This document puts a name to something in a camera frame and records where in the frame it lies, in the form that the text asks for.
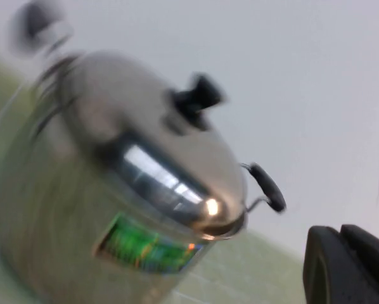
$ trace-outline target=black knob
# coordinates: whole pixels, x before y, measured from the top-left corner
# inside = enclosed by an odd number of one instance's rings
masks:
[[[173,92],[172,101],[175,109],[194,127],[205,130],[207,124],[202,111],[222,101],[219,89],[206,75],[198,75],[190,91]]]
[[[31,1],[21,7],[13,20],[16,47],[19,51],[34,53],[45,45],[46,31],[58,21],[57,12],[43,1]]]

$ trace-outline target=stainless steel pot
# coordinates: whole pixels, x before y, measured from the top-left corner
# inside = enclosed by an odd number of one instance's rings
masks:
[[[255,204],[245,206],[241,168],[204,115],[221,101],[208,77],[176,92],[99,52],[57,58],[38,84],[36,109],[0,164],[0,250],[40,297],[159,303],[244,229]],[[273,181],[244,167],[282,211]]]

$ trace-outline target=lid knob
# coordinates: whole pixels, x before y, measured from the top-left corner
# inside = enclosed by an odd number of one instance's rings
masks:
[[[198,129],[206,130],[208,128],[202,111],[222,102],[222,95],[206,75],[198,75],[192,90],[172,92],[172,102],[187,122]]]

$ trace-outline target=white wall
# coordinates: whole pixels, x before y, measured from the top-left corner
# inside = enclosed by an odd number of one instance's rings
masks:
[[[0,52],[24,1],[0,0]],[[250,228],[302,255],[312,225],[379,236],[379,1],[64,0],[69,49],[118,49],[178,86],[211,74],[230,102],[211,113],[239,160],[259,162],[288,200]],[[257,195],[250,183],[250,199]]]

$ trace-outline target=black handle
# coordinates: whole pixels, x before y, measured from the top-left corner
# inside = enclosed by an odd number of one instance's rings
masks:
[[[283,194],[273,179],[267,174],[266,171],[258,164],[253,163],[250,166],[244,166],[249,171],[250,175],[256,180],[262,189],[263,193],[267,196],[268,205],[275,212],[282,212],[286,209],[286,203]],[[254,207],[264,199],[257,199],[252,206],[248,208],[248,212],[252,211]]]

